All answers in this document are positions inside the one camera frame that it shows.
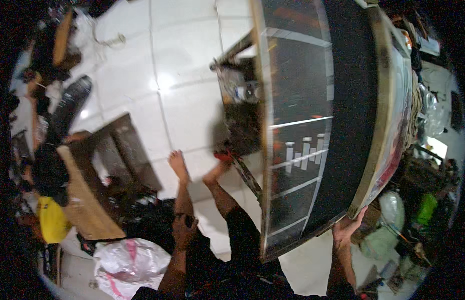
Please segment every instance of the green bottle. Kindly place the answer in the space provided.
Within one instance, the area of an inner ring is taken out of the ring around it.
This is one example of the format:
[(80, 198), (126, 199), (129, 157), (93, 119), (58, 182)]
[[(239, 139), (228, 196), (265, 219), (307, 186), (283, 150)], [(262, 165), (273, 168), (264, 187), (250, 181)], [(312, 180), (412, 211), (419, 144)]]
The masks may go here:
[(421, 209), (417, 214), (416, 222), (422, 225), (429, 225), (429, 220), (433, 217), (434, 209), (437, 207), (437, 200), (433, 194), (424, 194), (421, 197)]

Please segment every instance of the hand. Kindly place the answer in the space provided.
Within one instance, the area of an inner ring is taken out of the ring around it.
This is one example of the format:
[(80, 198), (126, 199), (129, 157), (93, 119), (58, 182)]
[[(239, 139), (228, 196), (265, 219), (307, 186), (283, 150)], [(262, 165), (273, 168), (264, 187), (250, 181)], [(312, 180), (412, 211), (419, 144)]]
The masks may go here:
[(174, 235), (174, 239), (176, 241), (176, 250), (186, 250), (187, 246), (196, 234), (197, 223), (199, 223), (199, 220), (194, 219), (191, 228), (189, 228), (186, 225), (186, 215), (183, 214), (176, 216), (176, 219), (172, 223), (172, 234)]
[(332, 236), (336, 246), (344, 242), (350, 242), (351, 235), (361, 225), (362, 218), (364, 217), (364, 213), (366, 212), (367, 208), (368, 207), (363, 207), (355, 220), (351, 220), (348, 216), (345, 216), (339, 222), (334, 224), (334, 226), (332, 226)]

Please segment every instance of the pink stripe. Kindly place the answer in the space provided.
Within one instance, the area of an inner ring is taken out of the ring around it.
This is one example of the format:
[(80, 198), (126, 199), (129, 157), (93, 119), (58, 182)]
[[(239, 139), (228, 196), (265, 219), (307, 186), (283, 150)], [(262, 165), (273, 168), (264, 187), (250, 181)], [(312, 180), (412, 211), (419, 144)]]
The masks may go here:
[(126, 245), (127, 245), (127, 251), (129, 251), (129, 255), (131, 256), (131, 259), (133, 260), (133, 265), (135, 265), (135, 260), (136, 260), (136, 255), (137, 255), (136, 242), (134, 241), (134, 239), (130, 238), (126, 240)]
[(114, 280), (112, 280), (113, 277), (109, 273), (106, 273), (106, 276), (108, 277), (109, 282), (111, 283), (111, 288), (112, 288), (112, 291), (114, 292), (114, 294), (125, 298), (124, 296), (122, 296), (121, 292), (117, 289), (116, 284), (114, 283)]

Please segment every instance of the bare foot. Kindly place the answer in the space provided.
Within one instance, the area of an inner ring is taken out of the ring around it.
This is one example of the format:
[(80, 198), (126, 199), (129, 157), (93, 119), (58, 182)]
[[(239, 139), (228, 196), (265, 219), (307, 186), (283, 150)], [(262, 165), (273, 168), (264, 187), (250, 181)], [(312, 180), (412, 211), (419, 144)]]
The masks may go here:
[(205, 174), (203, 177), (203, 182), (205, 185), (211, 185), (217, 183), (217, 179), (229, 170), (231, 162), (219, 161), (219, 164), (215, 166), (209, 173)]
[(184, 163), (184, 158), (182, 157), (182, 151), (172, 151), (171, 154), (169, 154), (168, 162), (177, 177), (179, 177), (179, 181), (189, 183), (189, 173)]

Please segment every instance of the cabinet door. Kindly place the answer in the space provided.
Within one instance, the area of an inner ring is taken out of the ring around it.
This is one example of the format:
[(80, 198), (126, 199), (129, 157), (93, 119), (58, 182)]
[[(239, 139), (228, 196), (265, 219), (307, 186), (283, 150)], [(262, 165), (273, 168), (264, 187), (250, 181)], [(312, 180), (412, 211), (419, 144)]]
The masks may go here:
[(373, 138), (377, 67), (367, 12), (355, 2), (251, 3), (264, 87), (266, 262), (322, 234), (349, 208)]

